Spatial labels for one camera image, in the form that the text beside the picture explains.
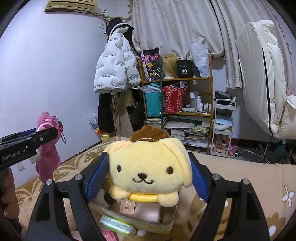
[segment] curtain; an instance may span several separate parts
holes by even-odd
[[[239,58],[235,40],[240,30],[244,29],[248,22],[260,20],[272,20],[277,33],[279,47],[281,49],[285,78],[287,83],[287,95],[294,94],[294,76],[292,61],[287,43],[275,18],[276,11],[265,0],[210,0],[220,24],[227,69],[226,86],[229,88],[241,88],[241,74]]]
[[[207,43],[215,58],[224,55],[220,27],[209,0],[133,0],[132,6],[134,36],[142,51],[159,47],[161,55],[175,53],[187,59],[189,44],[199,42]]]

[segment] white comforter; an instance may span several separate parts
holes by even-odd
[[[296,139],[296,96],[286,95],[283,57],[273,22],[249,22],[235,43],[249,115],[274,138]]]

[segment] pink item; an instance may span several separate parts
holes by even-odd
[[[106,239],[106,241],[117,241],[117,239],[116,239],[114,233],[113,233],[111,230],[103,230],[103,231],[101,231],[101,232],[102,232],[104,238]],[[78,231],[74,231],[74,232],[72,232],[72,236],[73,236],[73,238],[75,238],[76,240],[78,240],[78,241],[82,241],[81,236],[80,236],[80,234],[79,234]]]
[[[233,156],[236,152],[238,152],[238,150],[239,150],[238,146],[231,145],[229,150],[229,155]]]
[[[37,121],[36,131],[42,131],[51,127],[57,128],[59,133],[57,138],[41,145],[36,155],[36,171],[39,174],[40,181],[43,183],[48,179],[53,179],[54,170],[57,169],[61,160],[55,146],[61,137],[58,119],[55,116],[49,115],[48,112],[43,112]]]
[[[102,234],[106,241],[117,241],[114,233],[111,230],[103,230]]]

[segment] red gift bag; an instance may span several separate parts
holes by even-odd
[[[164,111],[170,113],[179,112],[184,106],[184,97],[187,89],[173,86],[164,86]]]

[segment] black box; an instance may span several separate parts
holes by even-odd
[[[178,78],[192,78],[192,62],[191,60],[177,60]]]

